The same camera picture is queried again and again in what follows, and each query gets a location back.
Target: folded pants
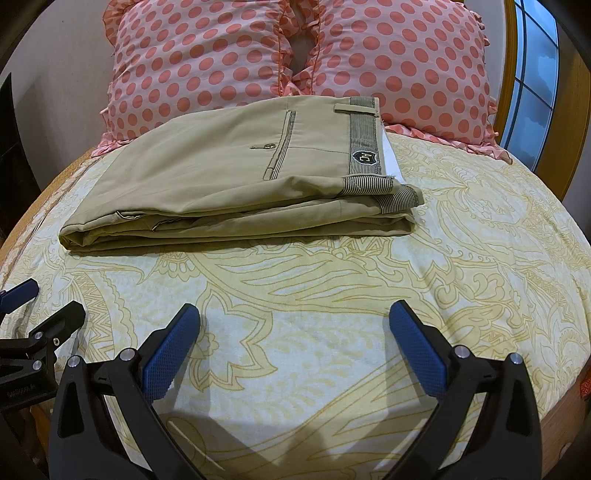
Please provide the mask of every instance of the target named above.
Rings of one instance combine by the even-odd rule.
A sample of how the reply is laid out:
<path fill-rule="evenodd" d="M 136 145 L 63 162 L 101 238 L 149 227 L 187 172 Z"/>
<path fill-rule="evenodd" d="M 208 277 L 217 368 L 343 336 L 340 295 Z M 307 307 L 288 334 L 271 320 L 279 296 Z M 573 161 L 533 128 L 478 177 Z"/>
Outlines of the folded pants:
<path fill-rule="evenodd" d="M 404 235 L 421 191 L 385 174 L 377 99 L 290 96 L 183 115 L 116 155 L 60 231 L 72 251 Z"/>

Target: bedsheet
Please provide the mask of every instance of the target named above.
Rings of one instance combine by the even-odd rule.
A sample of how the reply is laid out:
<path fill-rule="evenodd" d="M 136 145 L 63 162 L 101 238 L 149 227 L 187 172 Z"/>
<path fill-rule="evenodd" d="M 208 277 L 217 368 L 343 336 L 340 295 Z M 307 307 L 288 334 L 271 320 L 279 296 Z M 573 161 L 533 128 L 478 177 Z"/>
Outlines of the bedsheet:
<path fill-rule="evenodd" d="M 381 478 L 435 406 L 389 332 L 388 309 L 398 299 L 477 355 L 519 351 L 543 417 L 591 351 L 587 240 L 519 161 L 388 139 L 426 201 L 415 231 L 400 238 L 72 255 L 57 233 L 108 167 L 102 158 L 85 161 L 0 270 L 4 288 L 33 277 L 41 289 L 0 335 L 24 336 L 70 300 L 83 303 L 87 322 L 57 351 L 59 376 L 71 354 L 111 359 L 166 325 L 183 303 L 195 304 L 196 346 L 154 406 L 211 479 Z M 465 447 L 482 400 L 473 402 L 449 461 Z"/>

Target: pink polka dot pillow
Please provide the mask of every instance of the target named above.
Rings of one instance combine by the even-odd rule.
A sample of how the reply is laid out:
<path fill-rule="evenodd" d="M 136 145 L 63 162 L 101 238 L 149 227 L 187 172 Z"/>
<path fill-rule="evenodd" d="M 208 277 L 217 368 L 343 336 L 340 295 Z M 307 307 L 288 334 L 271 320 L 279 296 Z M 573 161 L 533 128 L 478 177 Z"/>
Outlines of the pink polka dot pillow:
<path fill-rule="evenodd" d="M 184 113 L 297 90 L 288 0 L 111 0 L 103 20 L 115 67 L 94 155 Z"/>
<path fill-rule="evenodd" d="M 388 130 L 511 159 L 488 121 L 484 25 L 450 0 L 298 0 L 316 41 L 305 95 L 379 98 Z"/>

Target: logo patch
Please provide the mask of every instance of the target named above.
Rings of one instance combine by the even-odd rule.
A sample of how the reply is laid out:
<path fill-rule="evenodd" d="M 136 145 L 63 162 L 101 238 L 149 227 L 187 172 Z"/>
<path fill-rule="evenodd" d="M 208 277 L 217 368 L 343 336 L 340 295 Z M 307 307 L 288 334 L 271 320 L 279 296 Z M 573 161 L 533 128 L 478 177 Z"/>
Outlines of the logo patch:
<path fill-rule="evenodd" d="M 358 151 L 353 154 L 353 158 L 364 165 L 375 165 L 378 159 L 374 152 Z"/>

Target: blue gripper pad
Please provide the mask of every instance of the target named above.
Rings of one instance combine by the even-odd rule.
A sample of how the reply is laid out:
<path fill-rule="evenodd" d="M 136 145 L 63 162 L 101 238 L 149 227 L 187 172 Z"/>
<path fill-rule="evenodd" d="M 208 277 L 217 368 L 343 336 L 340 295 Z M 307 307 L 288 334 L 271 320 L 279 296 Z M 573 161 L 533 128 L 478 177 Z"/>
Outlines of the blue gripper pad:
<path fill-rule="evenodd" d="M 0 294 L 0 313 L 12 313 L 39 293 L 39 285 L 29 278 L 20 285 Z"/>
<path fill-rule="evenodd" d="M 152 332 L 140 347 L 139 351 L 142 352 L 144 345 L 151 340 L 160 340 L 160 345 L 143 366 L 142 392 L 148 402 L 152 403 L 166 395 L 174 376 L 195 343 L 200 327 L 197 307 L 186 303 L 165 329 Z"/>
<path fill-rule="evenodd" d="M 417 324 L 421 321 L 405 301 L 399 300 L 390 308 L 389 322 L 421 387 L 427 395 L 441 401 L 447 391 L 447 368 Z"/>

